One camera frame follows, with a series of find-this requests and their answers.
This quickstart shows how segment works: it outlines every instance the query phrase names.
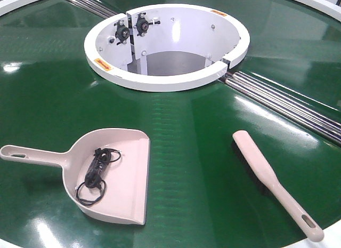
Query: dustpan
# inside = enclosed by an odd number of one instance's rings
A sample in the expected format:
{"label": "dustpan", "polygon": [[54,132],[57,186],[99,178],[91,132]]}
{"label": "dustpan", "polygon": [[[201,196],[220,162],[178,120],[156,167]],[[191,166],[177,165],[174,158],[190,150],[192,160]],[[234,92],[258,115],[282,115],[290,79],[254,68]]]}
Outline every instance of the dustpan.
{"label": "dustpan", "polygon": [[[87,207],[76,199],[76,188],[84,181],[94,151],[114,148],[121,158],[109,164],[103,179],[107,191],[103,198]],[[6,145],[0,149],[4,160],[57,166],[62,168],[63,184],[69,197],[88,216],[111,223],[145,224],[150,140],[139,130],[99,129],[79,138],[64,153]],[[82,196],[95,199],[98,192],[83,188]]]}

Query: orange label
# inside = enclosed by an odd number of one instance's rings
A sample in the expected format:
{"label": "orange label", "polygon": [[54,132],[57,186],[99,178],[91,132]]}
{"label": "orange label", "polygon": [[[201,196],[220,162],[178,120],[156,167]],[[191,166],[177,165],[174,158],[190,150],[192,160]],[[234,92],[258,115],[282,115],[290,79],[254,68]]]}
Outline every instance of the orange label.
{"label": "orange label", "polygon": [[217,11],[217,10],[211,10],[211,12],[214,12],[214,13],[216,13],[216,14],[219,14],[220,16],[223,16],[223,17],[227,16],[226,13],[220,12],[220,11]]}
{"label": "orange label", "polygon": [[101,68],[103,68],[105,71],[111,70],[111,67],[109,66],[108,63],[106,63],[104,60],[97,58],[95,59],[95,62],[100,65]]}

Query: green conveyor belt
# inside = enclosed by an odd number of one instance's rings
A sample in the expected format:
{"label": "green conveyor belt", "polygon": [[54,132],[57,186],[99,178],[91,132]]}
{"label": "green conveyor belt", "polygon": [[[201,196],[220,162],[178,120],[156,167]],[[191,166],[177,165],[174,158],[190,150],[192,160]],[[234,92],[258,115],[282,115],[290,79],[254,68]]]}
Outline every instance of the green conveyor belt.
{"label": "green conveyor belt", "polygon": [[[341,25],[289,0],[102,0],[119,12],[149,4],[212,7],[241,21],[251,44],[236,68],[263,76],[341,121]],[[140,129],[151,140],[147,222],[94,220],[68,197],[61,170],[0,161],[0,238],[46,247],[273,248],[304,238],[273,196],[262,195],[233,153],[249,131],[278,178],[326,228],[341,219],[341,148],[219,81],[148,93],[106,81],[83,42],[102,19],[64,0],[0,17],[0,146],[62,152],[104,127]]]}

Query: brush handle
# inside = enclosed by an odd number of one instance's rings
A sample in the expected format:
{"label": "brush handle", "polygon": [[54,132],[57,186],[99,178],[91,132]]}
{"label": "brush handle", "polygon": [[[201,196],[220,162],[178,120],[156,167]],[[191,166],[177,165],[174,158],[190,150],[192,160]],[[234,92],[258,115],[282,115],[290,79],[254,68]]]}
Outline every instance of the brush handle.
{"label": "brush handle", "polygon": [[323,240],[323,230],[281,185],[249,133],[237,131],[233,134],[233,139],[256,176],[274,194],[305,235],[313,242]]}
{"label": "brush handle", "polygon": [[310,215],[279,182],[268,186],[268,189],[283,205],[293,220],[309,238],[309,240],[313,242],[319,242],[323,240],[324,232],[320,226],[310,217]]}

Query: hanging hole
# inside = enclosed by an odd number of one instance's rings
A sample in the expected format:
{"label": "hanging hole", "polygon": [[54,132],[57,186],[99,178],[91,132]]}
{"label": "hanging hole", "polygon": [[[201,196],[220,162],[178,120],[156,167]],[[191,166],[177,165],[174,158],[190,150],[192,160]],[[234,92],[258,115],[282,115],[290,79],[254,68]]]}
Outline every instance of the hanging hole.
{"label": "hanging hole", "polygon": [[305,223],[308,224],[309,227],[315,228],[315,224],[311,221],[311,219],[307,215],[302,215],[302,219],[305,221]]}
{"label": "hanging hole", "polygon": [[13,154],[13,155],[11,155],[11,156],[13,156],[13,157],[19,157],[19,158],[25,158],[25,157],[26,157],[25,154]]}

